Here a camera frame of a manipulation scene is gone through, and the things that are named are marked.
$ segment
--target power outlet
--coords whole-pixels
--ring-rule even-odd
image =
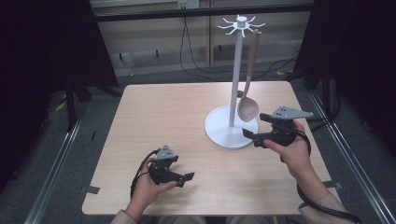
[[[189,0],[187,8],[199,8],[199,0]]]
[[[179,0],[177,1],[177,8],[178,9],[187,9],[189,7],[188,0]]]

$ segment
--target wooden table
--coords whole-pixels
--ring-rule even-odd
[[[239,84],[242,90],[245,83]],[[195,172],[184,188],[174,188],[151,204],[145,215],[237,216],[293,215],[302,202],[287,166],[270,149],[253,144],[237,150],[219,147],[205,134],[205,119],[229,105],[232,83],[184,83],[128,86],[121,98],[82,211],[88,215],[116,214],[129,202],[134,175],[152,151],[168,145],[179,156],[171,170]],[[289,82],[252,82],[248,96],[260,112],[280,105],[301,109]],[[272,129],[259,122],[259,133]],[[331,180],[309,131],[311,160],[322,181]]]

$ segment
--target ladle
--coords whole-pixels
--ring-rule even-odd
[[[248,88],[250,86],[250,80],[253,73],[253,65],[256,60],[257,47],[259,45],[259,30],[254,30],[250,38],[250,46],[248,53],[248,64],[247,64],[247,81],[245,84],[245,90],[242,94],[241,100],[238,104],[238,115],[239,118],[244,122],[249,122],[256,118],[259,113],[259,105],[252,99],[248,98]]]

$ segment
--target sleeve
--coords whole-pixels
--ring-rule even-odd
[[[137,222],[120,210],[111,221],[111,224],[137,224]]]
[[[333,194],[329,194],[328,196],[322,198],[321,200],[316,202],[319,205],[341,211],[341,212],[347,212],[345,207],[334,197]],[[328,214],[324,214],[318,210],[316,210],[313,207],[307,206],[305,203],[300,205],[298,209],[305,218],[305,220],[309,224],[331,224],[331,223],[338,223],[338,224],[349,224],[353,223],[348,220],[339,218],[339,217],[334,217]]]

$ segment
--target gray carpet floor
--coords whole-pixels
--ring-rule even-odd
[[[277,68],[283,63],[276,64],[273,68]],[[262,73],[269,66],[270,63],[260,63],[256,66],[255,70],[261,72],[255,73],[255,81],[281,80],[284,77],[276,72],[270,72],[262,76]],[[288,71],[292,68],[293,62],[280,68],[280,70]],[[206,72],[189,69],[189,73],[179,70],[142,76],[118,77],[120,87],[116,90],[123,91],[127,85],[231,81],[232,79],[231,66],[219,66],[206,68],[205,70]],[[304,81],[301,78],[296,79],[291,82],[291,85],[302,109],[317,114],[318,112],[304,88]],[[79,115],[81,123],[78,134],[67,154],[59,179],[51,193],[40,223],[109,223],[113,218],[113,216],[86,216],[81,212],[81,206],[85,198],[83,189],[91,183],[96,163],[99,160],[111,122],[120,102],[120,98],[109,96],[95,88],[90,88],[90,92],[92,93],[92,99],[88,103],[77,102],[77,111],[83,111],[82,108],[86,108],[86,111]],[[320,86],[318,86],[317,92],[320,93]],[[62,97],[61,93],[53,97],[52,101],[56,102],[60,97]],[[363,169],[386,200],[391,213],[395,214],[396,159],[390,156],[381,139],[375,133],[366,131],[363,126],[364,119],[349,101],[342,95],[340,99],[341,110],[335,119],[335,123],[345,136],[351,150],[359,159]],[[309,124],[311,128],[314,128],[320,122],[313,121]],[[66,109],[55,111],[54,107],[49,108],[48,119],[45,121],[44,128],[31,150],[31,155],[19,170],[18,177],[10,181],[0,195],[0,223],[24,222],[47,178],[59,148],[62,146],[66,129]],[[381,223],[327,128],[317,129],[313,132],[313,135],[333,182],[341,183],[343,186],[342,189],[338,190],[338,193],[346,209],[352,214],[358,215],[363,223]],[[300,216],[291,218],[305,223]],[[285,223],[284,219],[281,218],[279,223]]]

